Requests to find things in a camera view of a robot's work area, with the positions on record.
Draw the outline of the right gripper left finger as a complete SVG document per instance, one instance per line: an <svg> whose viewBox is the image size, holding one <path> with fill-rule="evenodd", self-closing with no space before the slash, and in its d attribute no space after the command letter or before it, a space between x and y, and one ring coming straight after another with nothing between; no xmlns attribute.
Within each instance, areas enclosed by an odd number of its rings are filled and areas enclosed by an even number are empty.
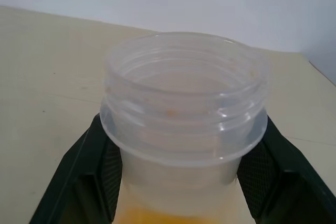
<svg viewBox="0 0 336 224"><path fill-rule="evenodd" d="M120 149L96 115L63 156L30 223L113 223L121 177Z"/></svg>

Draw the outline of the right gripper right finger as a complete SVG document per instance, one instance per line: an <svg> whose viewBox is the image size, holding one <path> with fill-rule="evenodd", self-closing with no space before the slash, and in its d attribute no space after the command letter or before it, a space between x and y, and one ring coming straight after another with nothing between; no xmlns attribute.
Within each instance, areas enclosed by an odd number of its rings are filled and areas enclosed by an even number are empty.
<svg viewBox="0 0 336 224"><path fill-rule="evenodd" d="M271 119L237 176L255 223L335 223L334 194Z"/></svg>

